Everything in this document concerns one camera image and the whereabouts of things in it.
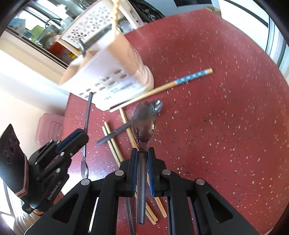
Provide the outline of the pink utensil holder caddy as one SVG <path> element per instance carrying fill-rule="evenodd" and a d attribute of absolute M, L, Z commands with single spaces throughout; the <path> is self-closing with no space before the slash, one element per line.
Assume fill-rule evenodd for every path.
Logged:
<path fill-rule="evenodd" d="M 85 55 L 74 59 L 63 74 L 60 86 L 106 111 L 154 87 L 150 69 L 137 50 L 120 32 L 107 32 Z"/>

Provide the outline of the pink plastic stool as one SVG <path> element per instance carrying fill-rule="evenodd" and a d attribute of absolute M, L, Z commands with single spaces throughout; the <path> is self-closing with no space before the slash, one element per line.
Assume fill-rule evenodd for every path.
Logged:
<path fill-rule="evenodd" d="M 50 140 L 59 140 L 62 136 L 64 117 L 44 113 L 39 119 L 35 142 L 44 145 Z"/>

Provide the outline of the red plastic basket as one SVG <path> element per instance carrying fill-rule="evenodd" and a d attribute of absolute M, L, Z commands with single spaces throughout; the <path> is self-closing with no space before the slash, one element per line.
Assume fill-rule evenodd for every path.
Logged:
<path fill-rule="evenodd" d="M 69 51 L 58 42 L 55 42 L 48 51 L 59 59 L 69 56 Z"/>

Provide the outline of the kitchen faucet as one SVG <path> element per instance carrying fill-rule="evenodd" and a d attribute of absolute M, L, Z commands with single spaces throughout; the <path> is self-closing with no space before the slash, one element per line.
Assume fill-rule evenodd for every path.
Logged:
<path fill-rule="evenodd" d="M 61 18 L 50 18 L 48 21 L 46 21 L 46 23 L 45 23 L 45 28 L 47 28 L 48 25 L 49 25 L 49 23 L 51 23 L 51 22 L 54 22 L 54 23 L 57 22 L 56 24 L 57 24 L 57 25 L 60 25 L 61 21 L 62 21 Z"/>

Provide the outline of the small metal spoon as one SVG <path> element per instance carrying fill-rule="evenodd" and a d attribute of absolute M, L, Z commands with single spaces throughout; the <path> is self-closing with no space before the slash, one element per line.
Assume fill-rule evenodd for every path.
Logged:
<path fill-rule="evenodd" d="M 156 100 L 153 106 L 155 109 L 155 113 L 159 114 L 163 108 L 163 103 L 161 100 Z"/>

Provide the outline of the dark handled metal spoon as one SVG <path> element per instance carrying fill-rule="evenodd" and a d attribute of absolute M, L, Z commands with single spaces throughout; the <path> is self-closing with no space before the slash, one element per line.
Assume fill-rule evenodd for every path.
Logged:
<path fill-rule="evenodd" d="M 93 93 L 89 93 L 88 103 L 87 103 L 87 109 L 86 109 L 86 116 L 85 116 L 85 122 L 84 122 L 84 132 L 88 132 L 88 125 L 89 125 L 89 117 L 90 117 L 90 111 L 91 111 L 91 104 L 93 99 Z M 86 163 L 86 145 L 82 148 L 82 160 L 81 160 L 81 176 L 82 178 L 88 178 L 89 176 L 89 168 Z"/>

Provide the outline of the white flower pattern basket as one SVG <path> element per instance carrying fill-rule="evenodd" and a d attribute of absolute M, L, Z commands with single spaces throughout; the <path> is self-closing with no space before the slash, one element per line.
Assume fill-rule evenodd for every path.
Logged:
<path fill-rule="evenodd" d="M 96 1 L 80 14 L 62 33 L 61 39 L 77 47 L 86 43 L 113 22 L 112 1 Z"/>

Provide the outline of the translucent brown plastic spoon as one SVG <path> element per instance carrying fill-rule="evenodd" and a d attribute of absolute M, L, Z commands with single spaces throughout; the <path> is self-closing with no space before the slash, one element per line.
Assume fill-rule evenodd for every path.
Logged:
<path fill-rule="evenodd" d="M 141 101 L 134 109 L 132 116 L 132 130 L 138 143 L 137 152 L 137 215 L 136 222 L 140 225 L 145 221 L 146 179 L 147 179 L 147 151 L 146 145 L 155 131 L 156 114 L 154 106 L 149 101 Z"/>

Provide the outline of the blue patterned wooden chopstick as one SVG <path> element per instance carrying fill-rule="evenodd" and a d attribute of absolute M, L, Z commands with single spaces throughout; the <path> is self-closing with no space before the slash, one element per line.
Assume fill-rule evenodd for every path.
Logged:
<path fill-rule="evenodd" d="M 157 88 L 154 88 L 153 90 L 150 90 L 142 95 L 139 95 L 135 98 L 132 98 L 131 100 L 125 102 L 125 103 L 122 103 L 121 105 L 118 105 L 116 106 L 115 108 L 112 108 L 109 110 L 110 113 L 112 112 L 115 112 L 116 110 L 120 109 L 120 108 L 123 108 L 123 107 L 126 107 L 130 104 L 133 104 L 139 100 L 142 100 L 144 98 L 147 98 L 147 97 L 150 97 L 152 95 L 155 95 L 157 93 L 160 93 L 162 91 L 165 91 L 165 90 L 168 90 L 170 88 L 173 88 L 175 86 L 178 86 L 178 85 L 181 85 L 181 84 L 184 84 L 186 82 L 190 82 L 190 81 L 193 81 L 193 80 L 196 80 L 198 78 L 201 78 L 203 76 L 207 76 L 207 75 L 210 75 L 213 73 L 213 69 L 212 68 L 209 68 L 209 69 L 205 69 L 205 70 L 201 70 L 199 72 L 196 72 L 196 73 L 193 73 L 193 74 L 190 74 L 190 75 L 187 75 L 187 76 L 184 76 L 182 78 L 179 78 L 179 79 L 176 79 L 172 82 L 169 82 L 169 83 L 166 83 L 165 85 L 162 85 L 162 86 L 159 86 Z"/>

